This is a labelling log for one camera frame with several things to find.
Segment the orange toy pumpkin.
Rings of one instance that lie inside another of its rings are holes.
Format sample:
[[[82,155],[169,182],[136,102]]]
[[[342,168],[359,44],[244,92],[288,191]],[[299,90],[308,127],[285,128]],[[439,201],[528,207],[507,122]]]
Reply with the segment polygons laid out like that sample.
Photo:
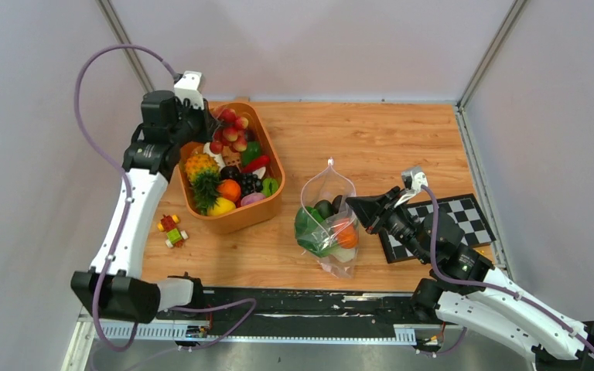
[[[350,219],[339,220],[333,227],[336,242],[343,249],[353,249],[358,244],[358,232],[355,222]]]

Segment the green avocado toy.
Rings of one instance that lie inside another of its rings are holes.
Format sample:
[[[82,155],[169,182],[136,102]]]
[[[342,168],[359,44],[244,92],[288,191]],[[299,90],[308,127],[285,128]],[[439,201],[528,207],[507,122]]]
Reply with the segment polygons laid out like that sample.
[[[328,219],[336,213],[333,204],[328,199],[322,199],[318,201],[313,208],[324,220]]]

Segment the clear zip top bag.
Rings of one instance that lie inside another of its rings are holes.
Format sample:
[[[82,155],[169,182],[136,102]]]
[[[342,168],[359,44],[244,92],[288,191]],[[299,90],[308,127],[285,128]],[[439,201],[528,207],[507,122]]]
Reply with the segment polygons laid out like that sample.
[[[300,192],[295,214],[296,243],[313,255],[319,266],[338,278],[351,278],[360,246],[359,221],[346,204],[356,186],[335,169],[333,158]]]

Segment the green bok choy toy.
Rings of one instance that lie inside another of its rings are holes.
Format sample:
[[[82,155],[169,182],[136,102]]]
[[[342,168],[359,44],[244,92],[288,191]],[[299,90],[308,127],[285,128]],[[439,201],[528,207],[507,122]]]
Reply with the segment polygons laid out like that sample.
[[[294,229],[297,244],[316,257],[326,257],[339,246],[329,225],[310,206],[298,210]]]

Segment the red chili toy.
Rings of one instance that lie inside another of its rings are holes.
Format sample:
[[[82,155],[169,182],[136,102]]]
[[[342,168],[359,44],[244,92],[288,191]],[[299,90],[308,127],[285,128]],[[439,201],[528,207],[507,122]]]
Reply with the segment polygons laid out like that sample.
[[[270,162],[271,159],[267,155],[260,155],[259,157],[249,162],[246,166],[244,166],[241,172],[244,174],[253,173],[259,170],[260,168],[264,168]]]

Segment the pale green cabbage toy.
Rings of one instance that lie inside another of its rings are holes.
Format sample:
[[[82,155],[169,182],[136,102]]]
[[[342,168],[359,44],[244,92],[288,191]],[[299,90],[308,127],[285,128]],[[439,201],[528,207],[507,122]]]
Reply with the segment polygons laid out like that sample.
[[[357,249],[354,248],[343,248],[336,247],[331,250],[330,256],[338,260],[340,263],[347,263],[352,261],[357,255]]]

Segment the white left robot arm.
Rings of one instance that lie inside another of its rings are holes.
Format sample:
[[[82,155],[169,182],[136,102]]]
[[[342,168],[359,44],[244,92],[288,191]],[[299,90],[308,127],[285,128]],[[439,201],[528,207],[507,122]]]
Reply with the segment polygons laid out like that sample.
[[[203,95],[156,90],[141,102],[142,122],[122,162],[115,162],[122,183],[111,224],[87,271],[76,271],[70,287],[93,319],[151,322],[160,311],[176,309],[199,318],[206,309],[197,281],[188,275],[158,283],[141,279],[149,230],[183,146],[203,141],[216,122]]]

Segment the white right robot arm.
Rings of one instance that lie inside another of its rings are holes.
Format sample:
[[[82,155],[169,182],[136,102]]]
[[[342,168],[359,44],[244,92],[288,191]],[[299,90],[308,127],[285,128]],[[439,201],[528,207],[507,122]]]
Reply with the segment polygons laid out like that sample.
[[[491,260],[462,243],[462,228],[432,200],[417,221],[395,187],[379,196],[350,197],[346,204],[368,233],[385,232],[405,245],[430,276],[411,297],[420,322],[438,318],[500,343],[538,370],[594,370],[594,321],[563,315],[529,294]]]

